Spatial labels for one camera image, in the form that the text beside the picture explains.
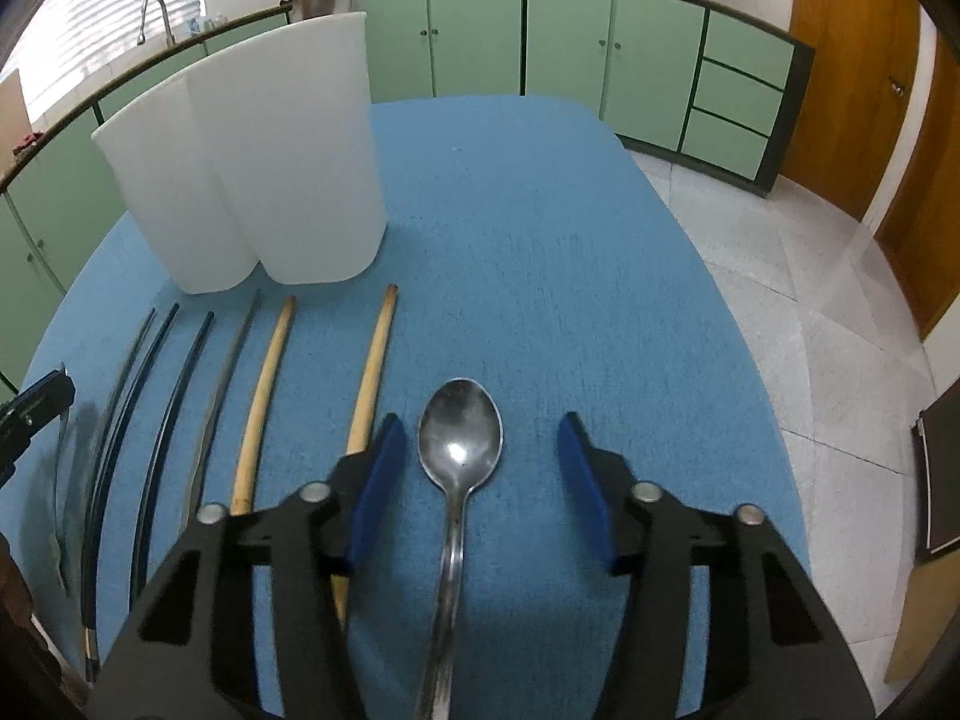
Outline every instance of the metal bolt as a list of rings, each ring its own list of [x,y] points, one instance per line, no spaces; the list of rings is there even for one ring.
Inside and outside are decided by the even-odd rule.
[[[323,482],[311,482],[301,487],[301,498],[307,503],[320,503],[330,495],[330,488]]]
[[[737,507],[736,518],[744,525],[760,525],[767,518],[767,515],[763,513],[763,509],[760,509],[760,507],[752,503],[745,503],[743,506]]]
[[[197,519],[205,525],[216,525],[227,516],[227,507],[222,503],[205,503],[197,512]]]
[[[664,497],[664,490],[653,482],[637,482],[630,488],[630,495],[643,503],[656,503]]]

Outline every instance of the blue table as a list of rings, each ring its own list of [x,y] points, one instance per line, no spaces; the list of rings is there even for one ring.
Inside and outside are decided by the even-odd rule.
[[[773,410],[696,250],[592,114],[547,98],[441,98],[377,105],[373,127],[387,235],[357,279],[295,290],[299,307],[256,504],[268,507],[322,479],[344,451],[383,290],[400,284],[381,413],[398,413],[413,435],[431,392],[467,375],[496,399],[505,429],[496,474],[469,509],[453,715],[589,718],[627,581],[608,579],[584,550],[558,469],[560,417],[579,410],[598,445],[624,453],[638,476],[686,504],[719,512],[760,504],[805,563],[800,501]],[[102,653],[126,614],[144,471],[191,338],[203,314],[215,311],[163,476],[152,569],[176,538],[206,401],[257,287],[267,299],[227,396],[206,483],[206,500],[229,501],[253,385],[287,288],[258,269],[228,293],[184,296],[125,215],[64,298],[32,362],[28,381],[65,360],[78,389],[59,481],[67,571],[75,578],[85,452],[97,415],[147,310],[157,306],[162,315],[173,301],[182,305],[110,492]],[[76,594],[64,598],[56,587],[47,546],[55,442],[54,426],[18,463],[0,493],[0,530],[40,618],[79,664]],[[371,718],[412,711],[442,538],[443,498],[411,441],[395,500],[350,596],[350,651]],[[706,586],[702,578],[694,584],[685,709],[696,706],[703,678]],[[267,603],[261,593],[263,615]],[[258,625],[258,642],[269,638]],[[271,662],[263,655],[264,693],[278,709]]]

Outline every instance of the white plastic container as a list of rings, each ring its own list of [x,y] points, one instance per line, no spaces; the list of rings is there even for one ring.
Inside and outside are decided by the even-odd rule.
[[[184,73],[93,133],[152,251],[186,293],[227,290],[257,263],[193,127]]]
[[[383,239],[366,15],[274,29],[184,71],[196,132],[227,202],[283,284],[356,276]]]

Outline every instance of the window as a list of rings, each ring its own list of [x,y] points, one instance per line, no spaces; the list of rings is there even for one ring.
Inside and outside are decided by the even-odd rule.
[[[199,16],[203,0],[165,0],[171,25]],[[23,31],[0,76],[20,69],[27,112],[36,121],[107,62],[136,46],[143,0],[45,0]],[[160,8],[150,3],[148,38],[161,34]]]

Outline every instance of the faucet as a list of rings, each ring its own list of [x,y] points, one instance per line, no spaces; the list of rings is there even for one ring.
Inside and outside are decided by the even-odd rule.
[[[156,0],[160,3],[160,13],[163,16],[163,29],[167,33],[167,47],[171,49],[176,45],[176,40],[174,40],[174,33],[170,30],[170,17],[167,15],[167,4],[163,0]],[[142,46],[147,42],[147,36],[143,34],[143,28],[147,23],[147,5],[150,4],[150,0],[143,1],[143,7],[140,9],[140,34],[137,35],[136,45]]]

